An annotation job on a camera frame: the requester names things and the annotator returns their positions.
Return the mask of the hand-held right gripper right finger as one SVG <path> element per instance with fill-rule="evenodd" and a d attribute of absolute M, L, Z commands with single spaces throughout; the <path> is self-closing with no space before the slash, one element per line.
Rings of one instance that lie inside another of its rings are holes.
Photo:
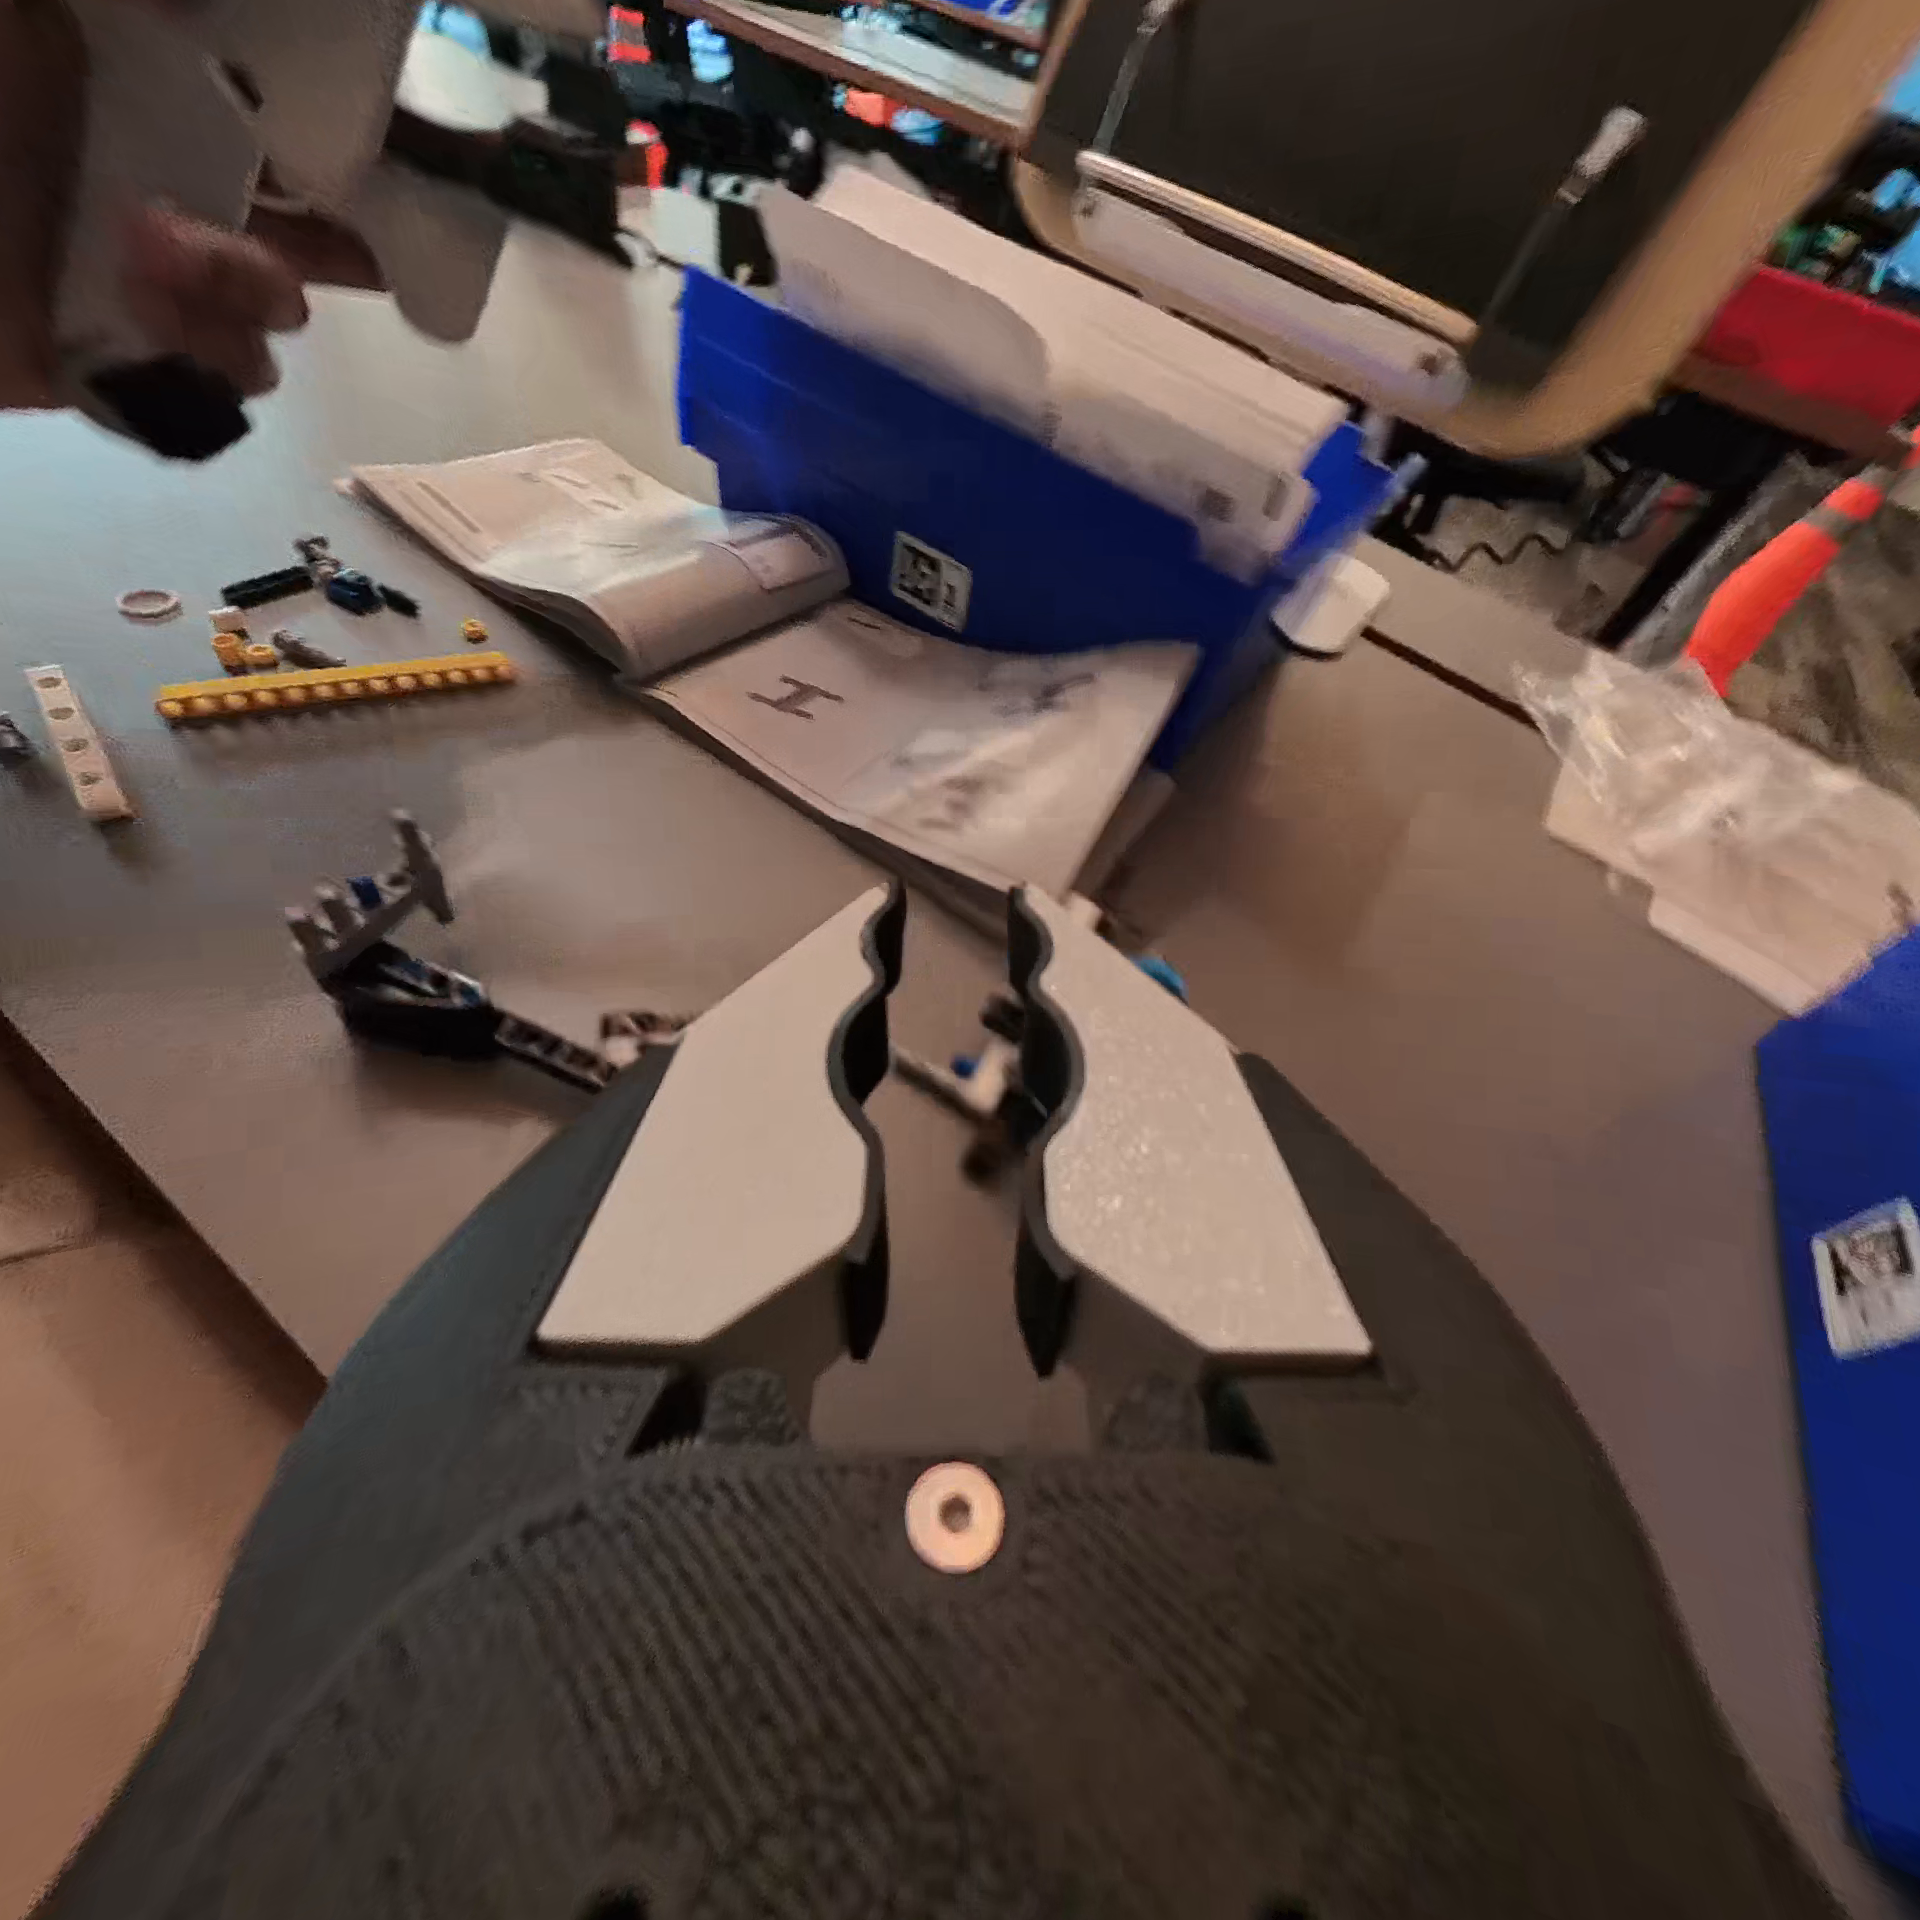
<path fill-rule="evenodd" d="M 1040 1119 L 1015 1242 L 1036 1374 L 1116 1404 L 1147 1377 L 1368 1369 L 1375 1345 L 1234 1046 L 1032 887 L 1010 899 L 1008 969 Z"/>

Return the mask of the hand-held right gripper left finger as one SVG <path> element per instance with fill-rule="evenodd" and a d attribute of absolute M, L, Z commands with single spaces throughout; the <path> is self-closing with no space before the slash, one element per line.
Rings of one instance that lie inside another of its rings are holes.
<path fill-rule="evenodd" d="M 536 1323 L 540 1354 L 812 1396 L 874 1354 L 890 1286 L 883 1145 L 906 894 L 871 887 L 669 1050 Z"/>

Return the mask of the multicolour lego vehicle assembly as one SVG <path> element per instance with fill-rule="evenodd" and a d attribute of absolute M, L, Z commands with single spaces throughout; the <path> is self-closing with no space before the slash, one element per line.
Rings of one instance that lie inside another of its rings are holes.
<path fill-rule="evenodd" d="M 1020 1164 L 1046 1114 L 1023 1084 L 1023 1001 L 1013 990 L 996 990 L 982 1001 L 978 1023 L 984 1036 L 978 1051 L 940 1064 L 894 1046 L 891 1072 L 967 1122 L 963 1175 L 988 1191 Z"/>

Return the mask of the lego instruction booklet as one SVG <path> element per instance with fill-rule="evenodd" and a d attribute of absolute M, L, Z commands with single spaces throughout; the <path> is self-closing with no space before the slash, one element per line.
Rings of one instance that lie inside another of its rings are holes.
<path fill-rule="evenodd" d="M 851 598 L 815 524 L 694 502 L 594 439 L 343 486 L 714 758 L 978 894 L 1086 892 L 1197 667 L 1188 642 L 1029 656 L 907 630 Z"/>

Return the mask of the long yellow lego beam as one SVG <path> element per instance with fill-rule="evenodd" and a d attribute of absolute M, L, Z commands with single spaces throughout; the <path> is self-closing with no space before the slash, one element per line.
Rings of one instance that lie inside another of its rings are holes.
<path fill-rule="evenodd" d="M 195 730 L 277 713 L 463 698 L 476 691 L 512 688 L 519 681 L 520 670 L 509 656 L 480 652 L 181 681 L 160 686 L 151 706 L 164 728 Z"/>

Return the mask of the white lego beam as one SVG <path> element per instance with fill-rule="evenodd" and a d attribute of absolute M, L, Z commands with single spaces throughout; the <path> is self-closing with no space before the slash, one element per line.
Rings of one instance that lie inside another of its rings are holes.
<path fill-rule="evenodd" d="M 136 807 L 111 764 L 106 736 L 92 723 L 67 670 L 60 663 L 35 663 L 23 670 L 23 679 L 79 817 L 100 827 L 135 820 Z"/>

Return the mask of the white paper lego bags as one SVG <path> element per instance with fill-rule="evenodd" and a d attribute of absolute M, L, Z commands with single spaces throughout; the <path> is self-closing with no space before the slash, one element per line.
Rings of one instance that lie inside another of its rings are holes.
<path fill-rule="evenodd" d="M 759 196 L 781 306 L 1165 513 L 1251 584 L 1338 491 L 1341 401 L 864 167 Z"/>

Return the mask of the person's left hand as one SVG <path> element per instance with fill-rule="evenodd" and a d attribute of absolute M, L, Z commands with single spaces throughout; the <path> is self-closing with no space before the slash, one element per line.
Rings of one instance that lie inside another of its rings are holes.
<path fill-rule="evenodd" d="M 64 407 L 58 288 L 79 164 L 84 57 L 64 6 L 3 6 L 3 407 Z M 142 207 L 124 239 L 128 302 L 164 352 L 271 393 L 271 343 L 306 324 L 302 276 L 271 248 Z"/>

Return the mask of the clear plastic bag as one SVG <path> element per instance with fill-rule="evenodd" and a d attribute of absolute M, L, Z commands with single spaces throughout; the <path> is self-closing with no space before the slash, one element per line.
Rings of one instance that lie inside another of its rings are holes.
<path fill-rule="evenodd" d="M 1695 663 L 1587 654 L 1515 691 L 1557 764 L 1542 825 L 1605 868 L 1667 897 L 1792 882 L 1915 913 L 1915 809 L 1743 721 Z"/>

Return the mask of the blue storage bin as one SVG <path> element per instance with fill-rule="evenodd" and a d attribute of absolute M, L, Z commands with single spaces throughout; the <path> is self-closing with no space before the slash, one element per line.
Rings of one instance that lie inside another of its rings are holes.
<path fill-rule="evenodd" d="M 678 432 L 725 510 L 808 522 L 855 601 L 912 630 L 1022 656 L 1195 647 L 1147 755 L 1164 774 L 1278 660 L 1283 598 L 1398 491 L 1338 418 L 1303 529 L 1243 584 L 1186 520 L 696 271 L 678 295 Z"/>
<path fill-rule="evenodd" d="M 1757 1046 L 1840 1800 L 1918 1874 L 1918 935 Z"/>

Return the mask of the orange traffic cone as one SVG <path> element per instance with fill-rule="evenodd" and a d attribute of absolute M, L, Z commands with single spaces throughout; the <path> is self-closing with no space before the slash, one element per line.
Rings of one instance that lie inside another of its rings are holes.
<path fill-rule="evenodd" d="M 1708 599 L 1683 658 L 1726 700 L 1735 678 L 1792 609 L 1827 577 L 1840 551 L 1914 481 L 1918 443 L 1890 465 L 1875 465 L 1834 488 L 1804 516 L 1739 562 Z"/>

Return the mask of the red storage bin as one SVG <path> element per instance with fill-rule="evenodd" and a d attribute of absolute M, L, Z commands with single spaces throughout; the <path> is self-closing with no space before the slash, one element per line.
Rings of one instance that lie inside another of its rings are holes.
<path fill-rule="evenodd" d="M 1746 274 L 1691 352 L 1882 425 L 1918 402 L 1915 299 L 1843 292 L 1797 272 Z"/>

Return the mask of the wooden book stand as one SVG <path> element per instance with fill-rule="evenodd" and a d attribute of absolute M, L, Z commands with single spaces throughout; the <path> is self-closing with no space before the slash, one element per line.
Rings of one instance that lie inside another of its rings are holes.
<path fill-rule="evenodd" d="M 1901 2 L 1062 6 L 1010 167 L 1037 243 L 1378 410 L 1424 471 L 1386 544 L 1596 449 L 1702 514 L 1629 635 L 1789 449 L 1893 425 L 1694 356 L 1804 218 L 1915 170 Z"/>

